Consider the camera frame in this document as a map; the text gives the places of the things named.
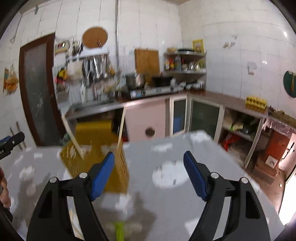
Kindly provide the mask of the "person's left hand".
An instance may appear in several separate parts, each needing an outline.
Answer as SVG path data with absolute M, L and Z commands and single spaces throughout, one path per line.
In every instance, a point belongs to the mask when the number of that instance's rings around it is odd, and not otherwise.
M 7 188 L 7 180 L 5 178 L 2 168 L 0 168 L 0 171 L 1 171 L 1 187 L 3 189 L 2 193 L 1 193 L 1 203 L 3 204 L 4 208 L 10 209 L 11 199 L 9 198 L 9 191 Z

